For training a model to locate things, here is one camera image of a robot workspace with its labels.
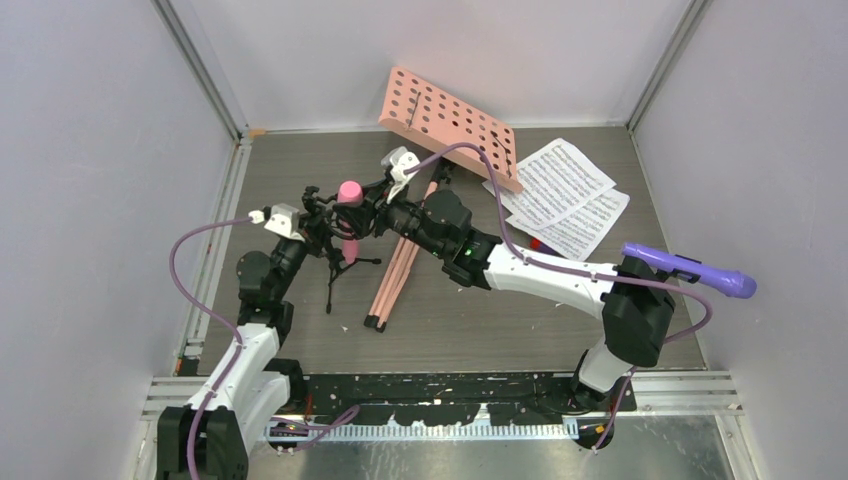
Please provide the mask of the black tripod shock mount stand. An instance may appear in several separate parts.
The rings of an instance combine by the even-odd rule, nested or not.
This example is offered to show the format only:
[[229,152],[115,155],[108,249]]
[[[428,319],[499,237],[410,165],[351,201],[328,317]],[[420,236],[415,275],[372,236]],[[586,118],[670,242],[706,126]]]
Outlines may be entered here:
[[363,187],[356,181],[343,182],[335,195],[318,196],[317,186],[307,186],[301,197],[306,210],[305,220],[300,221],[301,233],[310,252],[328,262],[329,278],[325,312],[332,312],[333,285],[335,281],[358,264],[380,265],[379,258],[359,257],[359,244],[332,209],[334,203],[358,206],[364,198]]

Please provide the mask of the sheet music page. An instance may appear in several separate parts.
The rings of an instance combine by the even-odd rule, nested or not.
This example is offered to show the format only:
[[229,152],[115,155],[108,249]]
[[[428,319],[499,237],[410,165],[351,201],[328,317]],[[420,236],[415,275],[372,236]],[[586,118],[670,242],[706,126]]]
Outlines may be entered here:
[[610,189],[570,216],[542,228],[512,215],[507,223],[535,237],[570,260],[584,261],[598,247],[630,202],[630,196]]
[[500,190],[500,204],[531,227],[555,224],[616,182],[575,145],[557,138],[517,163],[519,193]]

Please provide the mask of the purple microphone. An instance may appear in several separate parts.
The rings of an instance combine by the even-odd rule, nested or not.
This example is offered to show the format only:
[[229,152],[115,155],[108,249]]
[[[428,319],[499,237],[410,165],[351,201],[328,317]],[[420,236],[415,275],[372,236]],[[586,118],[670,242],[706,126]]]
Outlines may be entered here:
[[757,282],[740,271],[720,269],[688,257],[636,243],[625,243],[621,253],[624,256],[638,258],[654,269],[682,278],[688,283],[709,286],[728,297],[749,299],[757,292]]

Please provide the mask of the black round base mic stand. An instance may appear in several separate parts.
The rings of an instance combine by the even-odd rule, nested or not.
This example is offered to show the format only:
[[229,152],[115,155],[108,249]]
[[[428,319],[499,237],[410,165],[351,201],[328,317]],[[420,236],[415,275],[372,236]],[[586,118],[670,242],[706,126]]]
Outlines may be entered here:
[[682,255],[672,256],[673,268],[670,272],[672,277],[678,278],[690,284],[698,283],[701,279],[700,269],[702,263]]

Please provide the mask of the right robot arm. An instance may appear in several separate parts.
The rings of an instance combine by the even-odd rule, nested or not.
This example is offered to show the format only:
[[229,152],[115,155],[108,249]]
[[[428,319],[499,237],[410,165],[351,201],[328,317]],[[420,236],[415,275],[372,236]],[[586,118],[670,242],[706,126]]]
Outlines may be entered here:
[[657,365],[676,303],[645,261],[578,265],[509,246],[474,228],[470,210],[450,190],[421,202],[374,190],[362,210],[358,236],[391,230],[442,260],[443,272],[461,286],[559,301],[601,320],[603,336],[583,354],[569,386],[577,409],[598,409],[632,367]]

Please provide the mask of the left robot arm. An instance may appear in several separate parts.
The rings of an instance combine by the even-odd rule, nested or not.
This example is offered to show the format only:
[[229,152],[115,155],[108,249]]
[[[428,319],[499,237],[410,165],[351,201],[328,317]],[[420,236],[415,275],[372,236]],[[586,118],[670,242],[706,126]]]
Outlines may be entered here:
[[295,360],[277,356],[290,332],[293,305],[284,296],[309,253],[300,212],[286,204],[254,210],[247,221],[279,236],[269,253],[241,260],[242,317],[224,358],[199,390],[157,421],[158,479],[244,479],[248,456],[279,410],[298,412],[307,398]]

